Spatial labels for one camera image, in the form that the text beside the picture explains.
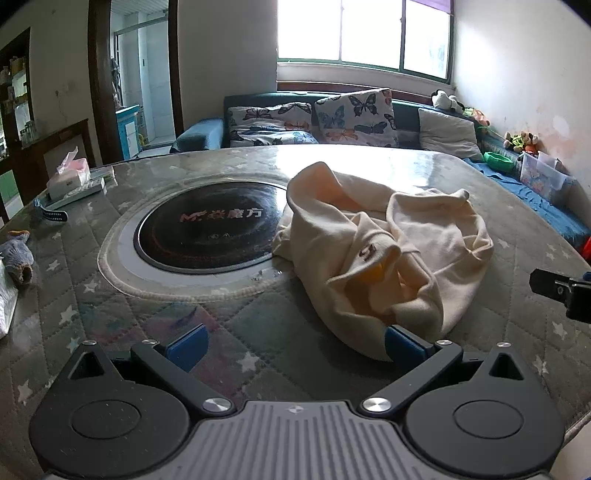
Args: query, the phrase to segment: metal screw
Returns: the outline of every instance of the metal screw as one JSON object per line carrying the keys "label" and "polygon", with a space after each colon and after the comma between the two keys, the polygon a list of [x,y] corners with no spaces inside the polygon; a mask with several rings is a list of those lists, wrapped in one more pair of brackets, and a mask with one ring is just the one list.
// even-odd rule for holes
{"label": "metal screw", "polygon": [[232,402],[225,398],[208,398],[203,402],[203,409],[213,413],[228,411],[232,408]]}
{"label": "metal screw", "polygon": [[363,408],[374,413],[382,413],[392,408],[392,403],[387,398],[367,398],[362,403]]}

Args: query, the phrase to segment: black glass cooktop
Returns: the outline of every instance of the black glass cooktop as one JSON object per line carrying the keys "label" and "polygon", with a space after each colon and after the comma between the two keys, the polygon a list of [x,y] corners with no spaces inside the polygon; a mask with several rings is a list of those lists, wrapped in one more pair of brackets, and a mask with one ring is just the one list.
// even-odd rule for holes
{"label": "black glass cooktop", "polygon": [[281,187],[237,181],[183,192],[139,224],[134,245],[146,262],[179,273],[244,268],[271,256],[285,206]]}

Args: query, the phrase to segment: door frame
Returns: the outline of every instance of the door frame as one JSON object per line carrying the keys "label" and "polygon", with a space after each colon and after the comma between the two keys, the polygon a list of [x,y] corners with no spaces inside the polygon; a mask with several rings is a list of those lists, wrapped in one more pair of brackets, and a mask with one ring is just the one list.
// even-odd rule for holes
{"label": "door frame", "polygon": [[[111,0],[89,0],[88,74],[96,136],[104,165],[123,160],[111,80]],[[168,0],[168,68],[176,136],[184,131],[178,68],[178,0]]]}

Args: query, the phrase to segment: plastic bag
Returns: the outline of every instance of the plastic bag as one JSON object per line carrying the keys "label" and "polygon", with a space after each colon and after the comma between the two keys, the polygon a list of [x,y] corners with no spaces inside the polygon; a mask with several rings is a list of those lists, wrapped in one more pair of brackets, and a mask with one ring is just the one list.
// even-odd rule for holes
{"label": "plastic bag", "polygon": [[7,274],[0,257],[0,338],[8,334],[14,309],[17,306],[18,290]]}
{"label": "plastic bag", "polygon": [[73,170],[78,174],[80,184],[84,185],[90,180],[90,168],[88,167],[87,160],[85,158],[76,158],[77,155],[78,147],[66,155],[66,158],[64,158],[60,166],[57,167],[57,174],[63,175],[65,172]]}

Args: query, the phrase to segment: stuffed toy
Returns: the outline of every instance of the stuffed toy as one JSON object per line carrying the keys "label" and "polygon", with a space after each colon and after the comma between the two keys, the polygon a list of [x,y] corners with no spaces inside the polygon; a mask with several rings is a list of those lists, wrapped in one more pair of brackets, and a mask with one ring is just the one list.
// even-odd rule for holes
{"label": "stuffed toy", "polygon": [[464,106],[457,101],[455,95],[447,96],[443,90],[438,90],[431,94],[433,106],[440,110],[454,110],[456,113],[464,113]]}
{"label": "stuffed toy", "polygon": [[4,267],[17,288],[29,284],[33,277],[33,254],[26,245],[29,235],[27,230],[8,232],[8,240],[0,245]]}
{"label": "stuffed toy", "polygon": [[519,135],[511,135],[507,132],[505,134],[505,141],[503,146],[507,150],[513,150],[516,153],[522,153],[523,151],[530,155],[536,156],[538,154],[538,148],[536,144],[540,141],[537,135],[533,135],[530,132],[521,132]]}

